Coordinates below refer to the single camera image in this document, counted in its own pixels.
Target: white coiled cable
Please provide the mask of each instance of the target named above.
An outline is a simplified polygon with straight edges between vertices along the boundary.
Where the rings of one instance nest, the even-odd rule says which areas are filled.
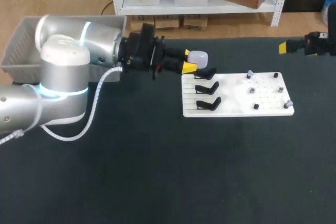
[[[89,120],[86,124],[86,126],[84,127],[84,129],[77,135],[77,136],[73,136],[73,137],[63,137],[63,136],[59,136],[57,134],[55,134],[54,132],[52,132],[50,129],[48,129],[45,125],[42,125],[41,128],[43,130],[45,130],[45,132],[47,132],[50,136],[58,139],[58,140],[61,140],[61,141],[67,141],[67,142],[70,142],[70,141],[74,141],[74,140],[77,140],[79,138],[81,138],[82,136],[84,136],[84,134],[88,131],[88,129],[90,128],[91,126],[91,123],[92,123],[92,120],[93,120],[93,117],[94,117],[94,113],[96,112],[96,106],[97,106],[97,102],[98,102],[98,98],[99,98],[99,93],[100,93],[100,89],[101,89],[101,86],[103,85],[106,77],[113,73],[113,72],[122,72],[122,67],[115,67],[115,68],[111,68],[109,69],[108,71],[106,71],[103,76],[100,78],[99,82],[98,82],[98,85],[97,85],[97,88],[96,88],[96,92],[95,92],[95,95],[94,95],[94,99],[93,99],[93,104],[92,104],[92,109],[91,109],[91,113],[90,113],[90,116],[89,116]]]
[[[43,130],[45,130],[45,132],[47,132],[50,136],[58,139],[58,140],[61,140],[61,141],[67,141],[67,142],[70,142],[70,141],[74,141],[74,140],[77,140],[79,138],[81,138],[82,136],[84,136],[84,134],[88,131],[88,129],[90,128],[91,126],[91,123],[93,121],[93,117],[94,117],[94,113],[96,112],[96,107],[97,107],[97,103],[98,103],[98,98],[99,98],[99,93],[100,93],[100,90],[101,90],[101,87],[106,79],[106,77],[113,73],[113,72],[122,72],[122,67],[115,67],[115,68],[111,68],[109,69],[108,71],[106,71],[103,76],[100,78],[99,82],[98,82],[98,85],[97,85],[97,88],[96,88],[96,92],[95,92],[95,95],[94,95],[94,99],[93,99],[93,104],[92,104],[92,109],[91,109],[91,112],[90,112],[90,116],[89,116],[89,120],[86,124],[86,126],[84,127],[84,129],[76,136],[73,136],[73,137],[63,137],[63,136],[59,136],[57,134],[55,134],[54,132],[52,132],[50,129],[48,129],[45,125],[42,125],[41,128]],[[3,139],[0,140],[0,145],[13,139],[13,138],[18,138],[20,136],[23,136],[24,135],[24,132],[23,130],[18,130],[18,131],[15,131],[13,132],[12,134],[8,135],[7,137],[4,137]]]

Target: wooden floor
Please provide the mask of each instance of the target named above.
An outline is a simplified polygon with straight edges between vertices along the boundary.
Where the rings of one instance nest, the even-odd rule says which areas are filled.
[[[100,15],[111,0],[0,0],[0,51],[3,51],[20,19],[44,14]],[[110,5],[104,14],[114,14]],[[270,14],[211,15],[206,31],[161,30],[166,38],[293,37],[310,31],[327,31],[319,13],[285,13],[278,27],[270,27]],[[0,83],[10,78],[0,70]]]

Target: white shelf frame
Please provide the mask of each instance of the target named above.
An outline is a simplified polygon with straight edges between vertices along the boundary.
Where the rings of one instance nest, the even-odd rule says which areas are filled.
[[[173,0],[161,0],[157,6],[130,6],[126,0],[113,0],[116,15],[173,15],[220,13],[274,13],[271,26],[278,26],[285,0],[265,0],[252,9],[225,0],[209,0],[207,6],[174,6]]]

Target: metal peg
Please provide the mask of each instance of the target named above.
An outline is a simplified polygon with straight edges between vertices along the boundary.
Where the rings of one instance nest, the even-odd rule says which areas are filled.
[[[246,78],[247,78],[247,79],[250,79],[253,75],[254,75],[254,73],[253,73],[251,70],[249,70],[249,71],[247,72]]]
[[[291,100],[288,100],[285,105],[283,106],[285,109],[288,109],[289,107],[293,106],[293,102]]]

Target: black table surface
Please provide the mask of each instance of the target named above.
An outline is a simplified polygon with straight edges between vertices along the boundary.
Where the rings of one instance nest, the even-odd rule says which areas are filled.
[[[181,77],[123,74],[83,138],[34,129],[0,146],[0,223],[335,223],[336,58],[280,56],[283,41],[167,43],[219,73],[281,72],[293,116],[184,118]]]

